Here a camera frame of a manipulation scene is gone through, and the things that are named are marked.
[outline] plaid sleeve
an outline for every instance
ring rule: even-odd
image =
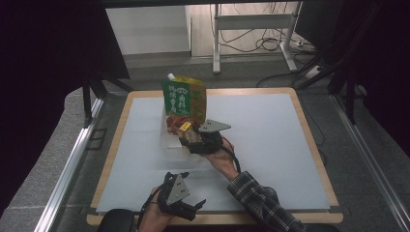
[[[279,231],[304,231],[302,223],[279,205],[277,192],[259,185],[248,172],[239,174],[229,184],[228,190],[258,222]]]

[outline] metal stand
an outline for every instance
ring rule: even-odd
[[[84,113],[85,113],[85,121],[84,121],[84,128],[88,128],[93,121],[93,116],[91,112],[91,97],[90,97],[90,89],[93,90],[93,93],[96,95],[97,99],[102,100],[106,97],[108,92],[106,91],[103,82],[99,78],[95,78],[93,76],[99,75],[102,76],[103,79],[117,85],[118,87],[122,88],[127,92],[133,91],[133,88],[118,79],[111,78],[103,73],[88,73],[85,72],[85,76],[83,76],[83,84],[82,84],[82,97],[84,102]]]
[[[291,72],[296,72],[295,62],[289,52],[289,43],[295,29],[296,20],[302,2],[298,2],[292,14],[250,14],[220,15],[220,7],[215,5],[214,16],[214,74],[220,73],[220,30],[278,29],[287,28],[286,38],[280,43],[280,49]]]

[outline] wrist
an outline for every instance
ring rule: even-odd
[[[231,182],[239,175],[239,172],[233,168],[229,168],[222,171],[222,174],[229,182]]]

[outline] aluminum frame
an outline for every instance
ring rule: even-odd
[[[344,113],[344,105],[341,102],[340,98],[336,97],[335,95],[330,95],[330,98],[334,102],[344,126],[346,126],[350,136],[352,137],[360,155],[363,158],[363,161],[365,162],[365,165],[367,166],[368,171],[370,172],[376,185],[379,187],[379,190],[386,200],[390,210],[392,211],[393,216],[400,226],[401,231],[410,232],[410,217],[406,208],[404,207],[404,204],[383,173],[383,170],[380,168],[377,160],[374,158],[373,153],[367,146],[359,129],[355,125],[352,125],[347,115]]]
[[[88,128],[82,129],[79,133],[72,152],[66,162],[66,165],[57,181],[54,191],[51,193],[44,211],[34,231],[45,232],[48,231],[55,220],[55,217],[60,209],[61,202],[67,193],[67,189],[70,186],[70,182],[73,178],[75,170],[84,154],[88,139],[91,136],[91,132],[96,125],[96,118],[99,115],[103,106],[103,100],[96,99],[92,108],[93,119]]]

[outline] electrical cord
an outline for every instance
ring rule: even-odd
[[[235,163],[235,166],[236,166],[236,170],[239,172],[239,173],[241,173],[241,165],[239,164],[239,161],[238,161],[238,159],[236,158],[236,156],[235,156],[235,152],[234,152],[234,149],[233,149],[233,146],[232,146],[232,144],[229,142],[229,140],[227,140],[225,137],[223,137],[222,139],[223,140],[225,140],[228,144],[229,144],[229,146],[231,147],[231,150],[229,150],[229,149],[227,149],[226,147],[224,147],[223,146],[223,144],[219,144],[219,143],[217,143],[217,142],[215,142],[215,141],[213,141],[213,140],[211,140],[211,139],[204,139],[204,138],[202,138],[203,140],[205,140],[204,142],[209,142],[209,143],[212,143],[212,144],[214,144],[214,145],[217,145],[220,149],[222,149],[224,152],[226,152],[232,159],[233,159],[233,161],[234,161],[234,163]]]
[[[213,36],[215,36],[215,31],[214,31],[214,27],[213,27],[214,22],[213,22],[213,20],[212,20],[212,9],[211,9],[211,5],[209,5],[209,13],[210,13],[212,34],[213,34]],[[263,33],[263,35],[262,35],[262,38],[259,39],[259,40],[257,40],[257,41],[255,42],[255,49],[242,50],[242,49],[239,49],[239,48],[237,48],[237,47],[232,46],[232,45],[229,44],[229,43],[231,43],[231,42],[234,42],[234,41],[239,40],[239,39],[242,38],[244,35],[246,35],[246,34],[252,32],[252,31],[255,31],[254,29],[250,29],[250,30],[248,30],[247,32],[243,33],[242,35],[240,35],[240,36],[238,36],[238,37],[236,37],[236,38],[234,38],[234,39],[231,39],[231,40],[226,40],[225,37],[223,36],[222,31],[220,31],[220,36],[221,36],[222,40],[223,40],[225,43],[219,43],[219,45],[226,46],[226,47],[230,47],[230,48],[232,48],[232,49],[234,49],[234,50],[237,50],[237,51],[240,51],[240,52],[244,52],[244,53],[253,52],[253,51],[258,50],[258,49],[267,50],[267,51],[275,51],[276,49],[279,48],[280,40],[278,40],[278,39],[276,39],[276,38],[264,38],[264,36],[265,36],[267,30],[268,30],[268,29],[266,29],[266,30],[264,31],[264,33]],[[276,45],[274,48],[268,48],[267,46],[265,46],[265,44],[267,44],[267,43],[269,43],[269,44],[275,43],[275,44],[277,44],[277,45]]]
[[[158,204],[158,202],[152,202],[152,199],[163,188],[163,186],[164,186],[164,184],[161,184],[160,186],[158,186],[157,189],[155,189],[155,191],[150,194],[147,201],[145,201],[145,203],[142,205],[141,211],[139,212],[138,222],[136,223],[136,229],[139,229],[139,225],[141,224],[142,218],[144,218],[145,211],[147,209],[148,204],[150,204],[150,203],[157,203]]]

